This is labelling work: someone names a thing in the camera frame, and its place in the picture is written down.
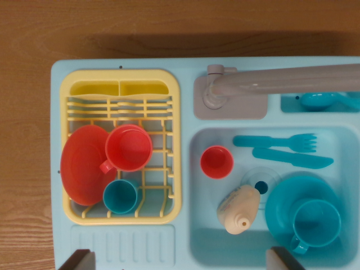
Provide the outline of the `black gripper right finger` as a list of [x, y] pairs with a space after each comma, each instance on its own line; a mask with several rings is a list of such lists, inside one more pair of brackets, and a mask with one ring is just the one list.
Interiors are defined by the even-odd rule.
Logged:
[[266, 270], [303, 270], [296, 258], [282, 246], [273, 246], [266, 251]]

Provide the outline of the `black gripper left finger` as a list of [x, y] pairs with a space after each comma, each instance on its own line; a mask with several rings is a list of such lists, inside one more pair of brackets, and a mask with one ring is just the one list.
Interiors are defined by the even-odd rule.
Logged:
[[59, 270], [95, 270], [95, 252], [89, 249], [77, 249], [59, 268]]

